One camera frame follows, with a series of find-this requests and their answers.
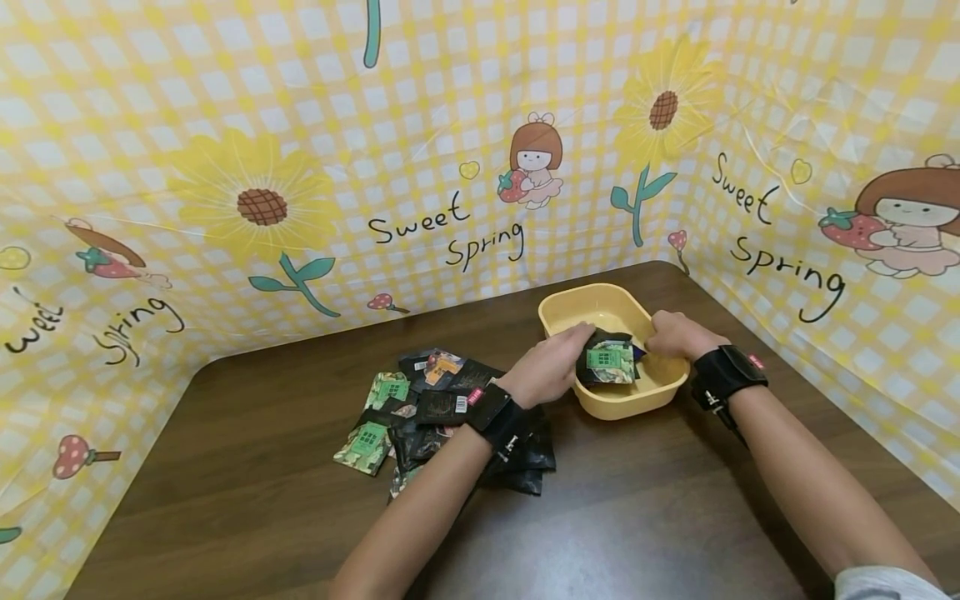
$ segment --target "yellow heart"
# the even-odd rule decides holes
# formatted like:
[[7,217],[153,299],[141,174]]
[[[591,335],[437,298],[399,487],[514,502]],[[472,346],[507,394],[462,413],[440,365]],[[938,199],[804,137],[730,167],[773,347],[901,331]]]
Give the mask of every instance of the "yellow heart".
[[0,250],[0,269],[20,271],[30,264],[30,253],[19,246],[7,246]]
[[801,158],[793,161],[793,168],[790,169],[790,177],[797,185],[803,185],[813,177],[813,165]]
[[476,176],[480,175],[480,163],[476,160],[471,162],[464,162],[460,165],[460,177],[465,180],[472,180]]

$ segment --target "pile of packets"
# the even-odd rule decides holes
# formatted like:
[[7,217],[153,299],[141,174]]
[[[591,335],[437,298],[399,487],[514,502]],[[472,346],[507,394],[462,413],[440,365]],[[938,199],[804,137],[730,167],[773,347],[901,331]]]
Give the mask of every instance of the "pile of packets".
[[[468,397],[504,372],[439,348],[402,356],[399,372],[373,379],[367,404],[347,443],[333,460],[375,476],[387,456],[396,458],[390,500],[467,420]],[[504,462],[497,454],[479,485],[540,495],[543,472],[555,470],[550,423],[539,407],[531,411],[530,437]]]

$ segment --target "yellow checkered backdrop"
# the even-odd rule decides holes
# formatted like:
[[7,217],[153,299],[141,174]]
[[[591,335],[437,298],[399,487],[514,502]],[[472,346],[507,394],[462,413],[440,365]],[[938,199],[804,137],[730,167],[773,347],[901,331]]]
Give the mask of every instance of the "yellow checkered backdrop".
[[65,594],[204,364],[656,259],[960,507],[956,2],[4,0],[0,39],[5,598]]

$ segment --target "yellow flower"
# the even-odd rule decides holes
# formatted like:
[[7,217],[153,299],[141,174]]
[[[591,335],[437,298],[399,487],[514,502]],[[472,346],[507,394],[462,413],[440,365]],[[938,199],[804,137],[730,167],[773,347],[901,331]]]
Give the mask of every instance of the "yellow flower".
[[613,114],[621,126],[613,142],[621,166],[649,164],[656,171],[712,127],[706,113],[720,94],[712,85],[719,63],[704,63],[707,52],[707,44],[683,36],[632,61],[624,104]]
[[317,249],[336,232],[340,210],[308,153],[280,153],[272,135],[256,139],[228,129],[221,141],[205,135],[171,153],[183,179],[169,180],[183,201],[180,218],[204,228],[235,256],[276,262],[283,251]]

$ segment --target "brown sunflower center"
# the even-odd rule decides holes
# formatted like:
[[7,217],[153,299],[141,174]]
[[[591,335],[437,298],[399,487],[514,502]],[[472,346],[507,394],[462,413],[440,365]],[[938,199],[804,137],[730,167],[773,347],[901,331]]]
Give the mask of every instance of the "brown sunflower center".
[[650,108],[650,127],[655,131],[665,130],[673,122],[673,117],[677,116],[677,107],[680,100],[677,94],[667,90],[657,97],[657,101]]
[[276,225],[287,218],[287,201],[269,189],[249,189],[237,196],[237,211],[254,225]]

